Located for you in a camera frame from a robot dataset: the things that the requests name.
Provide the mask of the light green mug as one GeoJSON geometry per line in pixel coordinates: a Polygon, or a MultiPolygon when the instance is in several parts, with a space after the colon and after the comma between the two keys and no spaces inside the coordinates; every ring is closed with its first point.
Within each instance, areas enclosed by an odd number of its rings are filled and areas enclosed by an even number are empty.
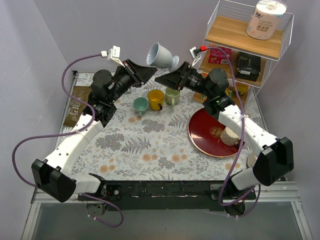
{"type": "Polygon", "coordinates": [[[175,106],[180,101],[180,91],[167,87],[165,89],[164,100],[170,106],[175,106]]]}

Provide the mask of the white footed cup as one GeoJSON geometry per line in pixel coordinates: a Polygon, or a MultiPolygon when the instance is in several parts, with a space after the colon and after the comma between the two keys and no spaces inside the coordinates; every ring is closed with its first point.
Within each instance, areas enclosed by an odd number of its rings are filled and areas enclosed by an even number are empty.
{"type": "Polygon", "coordinates": [[[179,64],[179,57],[173,56],[171,52],[158,42],[154,43],[146,56],[146,64],[158,69],[175,70],[179,64]]]}

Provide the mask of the yellow enamel mug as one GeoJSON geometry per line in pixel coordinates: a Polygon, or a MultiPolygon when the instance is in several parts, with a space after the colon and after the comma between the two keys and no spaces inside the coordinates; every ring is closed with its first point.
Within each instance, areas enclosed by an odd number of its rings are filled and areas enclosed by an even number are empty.
{"type": "Polygon", "coordinates": [[[148,93],[147,98],[151,110],[161,111],[163,109],[165,95],[161,90],[151,90],[148,93]]]}

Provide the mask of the teal mug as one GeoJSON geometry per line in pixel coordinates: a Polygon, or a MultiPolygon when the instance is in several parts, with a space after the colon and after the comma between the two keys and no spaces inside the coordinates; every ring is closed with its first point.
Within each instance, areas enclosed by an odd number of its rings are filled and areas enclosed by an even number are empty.
{"type": "Polygon", "coordinates": [[[141,117],[149,108],[149,101],[144,97],[138,97],[133,102],[134,109],[141,117]]]}

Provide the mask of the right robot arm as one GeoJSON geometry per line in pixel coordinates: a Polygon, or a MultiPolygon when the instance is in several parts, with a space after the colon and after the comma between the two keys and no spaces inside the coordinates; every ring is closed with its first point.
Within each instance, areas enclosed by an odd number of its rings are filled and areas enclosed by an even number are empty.
{"type": "Polygon", "coordinates": [[[246,117],[235,102],[225,93],[229,86],[227,73],[221,68],[212,69],[202,77],[188,62],[177,70],[158,76],[155,82],[173,90],[188,88],[207,97],[204,109],[208,115],[230,128],[241,137],[257,156],[255,164],[232,175],[220,193],[237,199],[245,189],[256,185],[270,186],[294,169],[293,143],[287,137],[278,138],[246,117]]]}

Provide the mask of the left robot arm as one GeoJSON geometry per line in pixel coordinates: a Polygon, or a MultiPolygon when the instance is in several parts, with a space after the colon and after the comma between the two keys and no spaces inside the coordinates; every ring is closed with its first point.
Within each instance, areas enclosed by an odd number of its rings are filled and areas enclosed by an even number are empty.
{"type": "Polygon", "coordinates": [[[61,203],[73,194],[89,194],[95,200],[103,199],[107,194],[106,180],[94,173],[71,176],[73,165],[112,119],[117,110],[115,102],[131,87],[145,85],[156,72],[156,67],[141,66],[130,59],[123,61],[114,74],[106,69],[97,71],[90,86],[89,105],[73,128],[75,133],[66,137],[45,159],[36,159],[32,163],[36,187],[61,203]]]}

